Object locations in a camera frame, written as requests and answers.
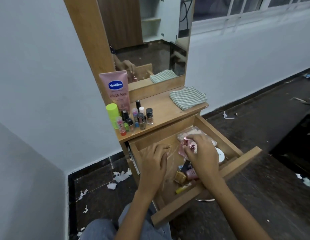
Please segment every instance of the wooden drawer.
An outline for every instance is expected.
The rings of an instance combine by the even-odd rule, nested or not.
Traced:
[[[226,158],[220,164],[219,170],[225,180],[243,169],[261,151],[260,148],[255,147],[243,154],[240,149],[198,114],[128,141],[131,155],[129,165],[131,168],[137,167],[137,169],[132,169],[135,175],[139,174],[138,167],[142,161],[141,156],[149,145],[155,142],[171,145],[167,160],[167,172],[162,186],[153,199],[157,213],[152,215],[151,219],[155,227],[159,227],[181,214],[189,206],[188,203],[205,189],[199,181],[198,184],[189,187],[184,192],[175,194],[175,190],[180,187],[174,181],[175,173],[178,166],[184,164],[183,157],[178,154],[180,142],[177,140],[177,134],[192,125],[197,126],[217,141],[217,147],[224,152]]]

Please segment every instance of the brown cabinet door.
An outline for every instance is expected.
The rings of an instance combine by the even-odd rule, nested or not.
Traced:
[[[97,0],[108,43],[114,49],[143,44],[139,0]]]

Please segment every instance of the wooden mirror frame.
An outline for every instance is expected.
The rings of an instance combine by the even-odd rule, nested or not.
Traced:
[[[64,0],[64,2],[104,103],[105,105],[110,104],[111,100],[108,97],[104,84],[99,78],[99,74],[113,72],[115,71],[115,66],[110,53],[109,43],[97,0]],[[130,101],[141,100],[146,97],[184,86],[185,74],[156,84],[145,85],[143,80],[138,81],[140,83],[136,84],[135,88],[129,91]]]

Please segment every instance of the left hand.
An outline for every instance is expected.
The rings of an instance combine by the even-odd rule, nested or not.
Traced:
[[[129,70],[132,74],[135,74],[136,66],[133,63],[129,60],[124,60],[123,64],[127,67],[127,70]]]
[[[154,198],[166,174],[169,145],[154,143],[147,147],[141,163],[138,191],[150,201]]]

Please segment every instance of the green gingham napkin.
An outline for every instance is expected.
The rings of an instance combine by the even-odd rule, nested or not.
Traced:
[[[166,81],[172,78],[177,77],[176,74],[171,70],[165,70],[156,75],[150,75],[149,78],[153,83],[160,83],[162,81]]]
[[[207,100],[206,94],[197,91],[194,87],[172,91],[169,93],[169,97],[183,111]]]

